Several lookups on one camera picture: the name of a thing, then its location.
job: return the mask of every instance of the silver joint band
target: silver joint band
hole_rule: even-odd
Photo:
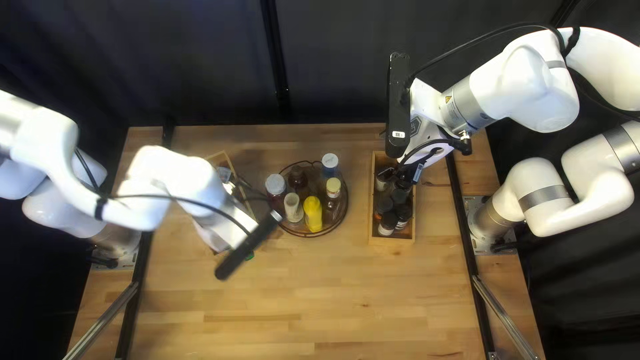
[[[534,192],[524,195],[520,200],[518,200],[518,203],[520,204],[520,208],[522,208],[522,212],[525,212],[534,206],[542,204],[543,202],[563,199],[565,197],[570,196],[564,185],[552,185],[547,186],[546,188],[537,189]]]
[[[634,172],[640,167],[640,152],[624,127],[616,126],[602,135],[616,153],[625,174]]]
[[[502,217],[493,207],[493,197],[482,205],[470,219],[471,232],[478,238],[499,238],[517,224]]]
[[[463,130],[475,133],[497,121],[489,117],[478,104],[471,92],[470,77],[471,75],[465,77],[442,93],[444,104],[440,103],[440,107],[444,109],[441,109],[441,112],[445,123],[454,134]]]

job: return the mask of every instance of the bottle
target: bottle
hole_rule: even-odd
[[[325,179],[335,177],[338,171],[338,157],[329,152],[322,157],[322,174]]]
[[[409,196],[409,194],[402,191],[401,189],[394,189],[391,192],[391,200],[394,201],[394,206],[404,204],[406,202],[407,196]]]
[[[342,183],[337,177],[326,181],[326,206],[324,207],[324,221],[333,224],[340,207]]]
[[[288,193],[284,197],[284,211],[287,213],[287,220],[296,223],[305,217],[305,211],[300,204],[300,196],[297,193]]]
[[[389,182],[383,174],[376,175],[376,191],[383,192],[389,187]]]
[[[312,233],[322,230],[322,205],[320,199],[316,196],[310,196],[305,199],[305,222]]]
[[[398,223],[398,217],[391,211],[388,211],[382,215],[382,221],[378,225],[378,234],[382,236],[390,236],[394,233],[396,225]]]
[[[389,196],[382,197],[378,200],[378,205],[376,206],[376,212],[373,213],[373,219],[375,221],[382,220],[382,214],[391,211],[394,208],[394,202],[391,200]]]
[[[267,198],[271,209],[284,214],[284,197],[287,189],[284,177],[280,174],[271,174],[264,182],[264,187],[267,189]]]
[[[406,227],[409,220],[413,216],[413,210],[411,206],[407,204],[400,205],[396,208],[396,216],[398,217],[398,224],[396,225],[396,230],[402,230]]]
[[[302,167],[294,165],[289,172],[289,187],[300,197],[300,201],[305,201],[309,196],[309,180]]]

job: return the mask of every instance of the black cable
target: black cable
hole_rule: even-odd
[[[413,83],[413,80],[418,76],[418,74],[420,74],[422,71],[426,70],[427,68],[441,62],[442,60],[450,57],[451,55],[457,53],[458,51],[462,50],[462,49],[466,49],[468,47],[472,47],[475,46],[477,44],[480,44],[481,42],[488,40],[492,37],[495,37],[497,35],[506,33],[508,31],[511,30],[516,30],[516,29],[522,29],[522,28],[542,28],[542,29],[547,29],[549,31],[551,31],[557,38],[558,41],[558,48],[560,49],[560,53],[564,54],[564,50],[565,50],[565,46],[564,46],[564,39],[562,38],[562,34],[560,34],[560,31],[558,31],[556,28],[554,28],[551,25],[547,25],[547,24],[542,24],[539,22],[517,22],[515,24],[511,24],[511,25],[507,25],[507,26],[503,26],[502,28],[499,29],[495,29],[493,31],[489,31],[488,33],[485,33],[484,35],[481,35],[473,40],[470,40],[468,42],[465,42],[462,45],[456,46],[453,49],[447,51],[444,54],[441,54],[440,56],[432,59],[431,61],[427,62],[426,64],[424,64],[423,66],[419,67],[416,71],[414,71],[411,75],[409,75],[409,77],[404,81],[404,87],[405,87],[405,91],[409,91],[409,89],[411,88],[411,84]]]
[[[245,234],[249,235],[249,230],[247,230],[242,224],[240,224],[240,222],[238,222],[238,220],[234,219],[234,217],[232,217],[231,215],[227,214],[226,212],[224,212],[224,211],[222,211],[222,210],[220,210],[218,208],[214,208],[213,206],[205,204],[203,202],[187,199],[185,197],[177,197],[177,196],[161,195],[161,194],[151,194],[151,193],[149,193],[149,194],[137,194],[137,195],[120,195],[120,196],[114,196],[114,197],[112,197],[112,199],[124,199],[124,198],[127,198],[127,197],[150,197],[150,198],[153,198],[153,199],[169,199],[169,200],[173,200],[173,201],[188,202],[189,204],[200,206],[202,208],[205,208],[207,210],[213,211],[214,213],[217,213],[217,214],[221,215],[222,217],[226,218],[227,220],[233,222],[242,231],[244,231]]]
[[[416,152],[419,152],[420,150],[424,149],[425,147],[429,146],[429,145],[433,145],[435,143],[448,143],[449,145],[453,146],[456,145],[457,143],[460,143],[460,140],[457,139],[433,139],[433,140],[429,140],[426,142],[423,142],[422,144],[416,146],[415,148],[413,148],[413,150],[411,150],[407,155],[405,155],[402,160],[400,161],[400,163],[398,163],[398,167],[401,167],[402,165],[404,165],[404,163],[406,163],[407,160],[409,160],[413,155],[415,155]]]
[[[96,192],[98,192],[98,190],[99,190],[98,182],[96,182],[95,178],[93,177],[93,174],[91,173],[91,170],[89,170],[89,166],[86,164],[86,161],[84,160],[84,157],[80,153],[80,150],[78,150],[78,148],[76,148],[74,153],[78,157],[78,160],[80,160],[80,164],[82,164],[82,167],[84,168],[84,171],[86,172],[86,175],[89,177],[89,181],[91,181],[91,186],[93,186],[93,189]]]

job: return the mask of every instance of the wooden box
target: wooden box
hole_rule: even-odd
[[[396,159],[387,157],[384,151],[374,151],[371,156],[371,172],[369,174],[369,245],[411,245],[415,242],[415,186],[412,187],[407,202],[413,208],[413,217],[402,230],[396,230],[390,236],[378,234],[378,222],[373,219],[373,213],[378,205],[376,191],[376,170],[384,167],[393,167]]]
[[[204,158],[204,160],[207,160],[214,167],[225,167],[225,168],[231,169],[231,174],[232,174],[231,181],[234,182],[234,183],[236,182],[236,179],[237,179],[236,170],[234,169],[234,166],[231,163],[231,159],[229,159],[229,156],[227,155],[227,152],[225,152],[225,151],[217,152],[217,153],[215,153],[213,155],[207,156],[206,158]],[[248,201],[244,201],[246,199],[246,193],[245,193],[245,191],[244,191],[242,186],[238,186],[234,190],[234,197],[239,202],[242,202],[244,204],[244,206],[246,207],[246,210],[247,210],[245,212],[255,220],[255,215],[253,214],[253,210],[251,209],[251,206],[249,205],[249,202]]]

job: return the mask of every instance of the mustard bottle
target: mustard bottle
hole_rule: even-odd
[[[309,196],[303,205],[305,209],[305,222],[312,233],[322,230],[322,205],[316,196]]]

